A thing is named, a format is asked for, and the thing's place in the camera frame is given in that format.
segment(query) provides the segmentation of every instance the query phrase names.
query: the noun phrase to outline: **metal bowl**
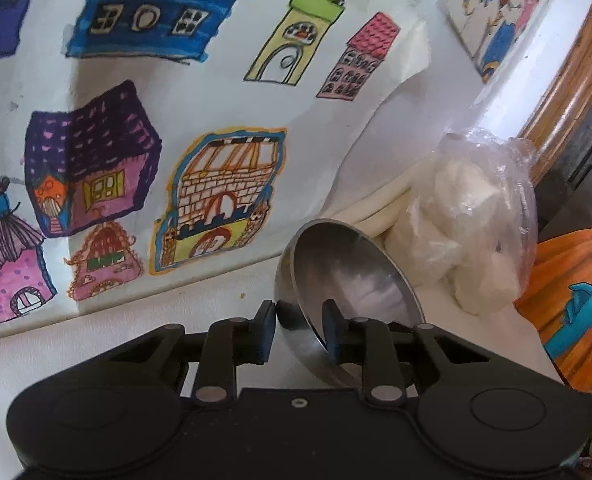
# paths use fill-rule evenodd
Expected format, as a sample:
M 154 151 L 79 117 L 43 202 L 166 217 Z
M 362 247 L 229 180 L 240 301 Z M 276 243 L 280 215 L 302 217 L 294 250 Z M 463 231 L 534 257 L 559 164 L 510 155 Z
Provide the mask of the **metal bowl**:
M 327 354 L 322 305 L 335 300 L 346 318 L 367 316 L 410 328 L 425 322 L 409 282 L 365 234 L 321 219 L 305 224 L 284 250 L 276 271 L 278 321 L 296 357 L 333 385 L 357 387 L 355 369 L 334 364 Z

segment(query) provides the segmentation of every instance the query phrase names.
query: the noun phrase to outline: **red roof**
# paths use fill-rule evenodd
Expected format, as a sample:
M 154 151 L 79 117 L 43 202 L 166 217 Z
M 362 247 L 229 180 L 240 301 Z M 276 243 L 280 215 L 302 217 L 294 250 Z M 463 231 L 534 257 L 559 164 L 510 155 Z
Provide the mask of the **red roof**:
M 389 16 L 377 12 L 347 44 L 364 54 L 385 59 L 399 32 L 400 27 Z

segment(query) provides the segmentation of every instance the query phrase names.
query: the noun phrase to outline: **orange painting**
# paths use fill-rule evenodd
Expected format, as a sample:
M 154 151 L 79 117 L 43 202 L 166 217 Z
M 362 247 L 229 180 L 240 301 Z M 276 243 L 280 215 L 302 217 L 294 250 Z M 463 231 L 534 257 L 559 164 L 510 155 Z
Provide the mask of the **orange painting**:
M 570 385 L 592 389 L 592 229 L 538 244 L 516 309 L 538 329 Z

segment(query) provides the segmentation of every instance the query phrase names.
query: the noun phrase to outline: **wooden edge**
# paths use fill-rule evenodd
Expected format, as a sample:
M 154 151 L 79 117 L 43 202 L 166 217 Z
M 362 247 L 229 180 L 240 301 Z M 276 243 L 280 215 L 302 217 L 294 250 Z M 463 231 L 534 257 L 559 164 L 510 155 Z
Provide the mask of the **wooden edge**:
M 556 79 L 522 130 L 536 145 L 532 181 L 547 173 L 592 105 L 592 6 Z

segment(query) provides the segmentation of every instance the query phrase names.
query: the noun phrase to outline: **plastic bag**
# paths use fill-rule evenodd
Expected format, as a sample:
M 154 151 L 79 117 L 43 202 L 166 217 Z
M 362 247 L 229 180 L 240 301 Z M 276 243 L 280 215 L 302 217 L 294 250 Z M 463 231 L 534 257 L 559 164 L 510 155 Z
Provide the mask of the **plastic bag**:
M 421 163 L 409 204 L 385 240 L 412 286 L 447 275 L 472 314 L 524 291 L 534 263 L 537 213 L 526 139 L 485 130 L 447 133 Z

